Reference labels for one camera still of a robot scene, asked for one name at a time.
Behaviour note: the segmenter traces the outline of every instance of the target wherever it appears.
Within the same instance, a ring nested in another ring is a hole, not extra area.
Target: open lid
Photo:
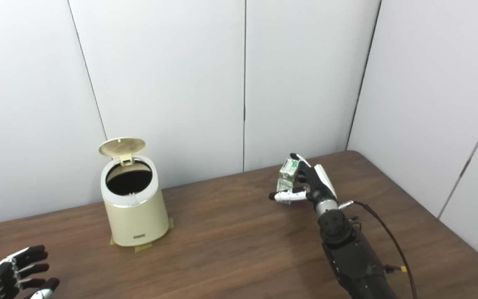
[[[106,157],[119,157],[121,166],[134,164],[132,154],[139,153],[145,147],[140,138],[121,137],[103,142],[99,146],[99,153]]]

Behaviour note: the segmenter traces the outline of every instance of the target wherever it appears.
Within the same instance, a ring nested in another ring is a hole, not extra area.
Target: wooden table
[[[326,169],[340,202],[368,203],[397,237],[422,299],[478,298],[478,253],[357,152],[309,160]],[[310,203],[267,199],[279,166],[165,189],[175,228],[151,248],[109,245],[102,203],[0,223],[0,259],[45,244],[53,299],[348,298],[320,245]],[[400,265],[381,226],[358,206],[383,263]],[[406,274],[388,280],[410,298]]]

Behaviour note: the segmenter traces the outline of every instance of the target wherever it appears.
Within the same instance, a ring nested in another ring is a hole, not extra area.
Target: cream trash can
[[[113,160],[101,174],[101,193],[112,238],[120,246],[138,246],[157,240],[169,229],[169,218],[152,161],[133,155],[145,147],[139,138],[115,138],[99,152]]]

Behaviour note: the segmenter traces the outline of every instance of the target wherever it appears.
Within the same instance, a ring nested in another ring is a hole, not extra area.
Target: green and white carton
[[[278,185],[276,191],[291,190],[294,186],[294,181],[298,174],[298,160],[286,159],[281,166],[278,175]],[[290,204],[291,201],[280,201],[282,203]]]

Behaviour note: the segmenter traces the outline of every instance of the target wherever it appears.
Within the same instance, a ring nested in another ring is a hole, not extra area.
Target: wire
[[[374,212],[374,210],[372,210],[372,208],[370,208],[370,206],[368,206],[368,204],[364,204],[362,202],[357,202],[357,201],[353,201],[353,203],[358,205],[358,206],[362,206],[365,210],[367,210],[370,214],[372,214],[372,216],[374,216],[377,219],[377,221],[379,221],[379,223],[381,223],[381,225],[383,226],[385,231],[387,231],[388,235],[390,236],[390,238],[394,242],[396,248],[398,249],[398,252],[400,252],[400,256],[402,257],[403,263],[405,264],[405,267],[407,268],[407,275],[408,275],[408,280],[410,282],[410,289],[412,290],[412,297],[413,297],[413,299],[417,299],[418,295],[416,293],[416,285],[414,284],[414,277],[412,276],[412,271],[410,270],[410,267],[408,266],[407,259],[405,258],[403,250],[401,249],[400,245],[398,244],[396,238],[394,237],[394,235],[392,234],[390,229],[388,229],[387,225],[383,222],[383,220],[381,220],[379,215],[377,215],[377,213]]]

